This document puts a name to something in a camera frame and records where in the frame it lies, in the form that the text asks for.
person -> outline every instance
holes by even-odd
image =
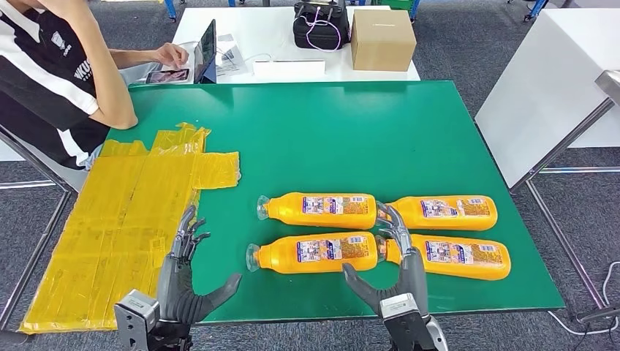
[[[110,128],[138,122],[120,69],[180,68],[188,53],[111,50],[86,0],[0,0],[0,126],[59,164],[89,169]]]

orange bottle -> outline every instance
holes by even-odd
[[[366,271],[381,260],[375,237],[369,232],[289,236],[261,247],[250,244],[246,251],[246,264],[252,272],[258,268],[283,274],[339,272],[343,263]]]
[[[259,219],[274,218],[286,224],[367,230],[377,220],[377,203],[367,194],[304,194],[258,199]]]
[[[496,241],[447,236],[411,235],[412,245],[422,254],[427,273],[500,280],[510,273],[508,249]],[[400,264],[401,253],[394,239],[377,239],[379,255]]]
[[[497,222],[495,203],[482,195],[408,196],[388,205],[409,229],[487,230]]]

metal robot arm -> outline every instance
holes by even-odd
[[[398,281],[393,287],[377,290],[361,279],[349,263],[343,265],[344,279],[355,294],[383,319],[392,336],[393,350],[447,351],[443,331],[428,313],[426,273],[421,253],[412,245],[401,215],[391,206],[382,203],[378,206],[390,218],[380,219],[387,225],[381,231],[396,240],[403,257]]]
[[[196,215],[191,205],[181,218],[172,250],[166,255],[159,272],[157,299],[132,290],[114,306],[118,333],[126,350],[188,351],[193,345],[189,329],[204,320],[237,292],[240,274],[231,275],[226,283],[207,295],[197,295],[192,288],[192,258],[204,233],[194,238],[198,220],[189,223]]]

human arm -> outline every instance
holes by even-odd
[[[185,49],[169,42],[156,50],[110,49],[110,55],[118,69],[129,68],[148,62],[159,62],[173,69],[179,69],[187,62],[189,56]]]
[[[68,22],[86,53],[93,71],[98,105],[90,118],[115,129],[128,129],[136,125],[137,118],[125,82],[87,3],[84,0],[39,2]]]

yellow taped surface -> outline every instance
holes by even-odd
[[[106,141],[20,331],[111,330],[114,303],[131,289],[156,295],[164,256],[196,189],[235,186],[239,155],[204,154],[208,129],[159,131],[151,151]]]
[[[239,153],[219,154],[210,152],[199,155],[194,163],[194,188],[220,189],[237,186],[239,173]]]

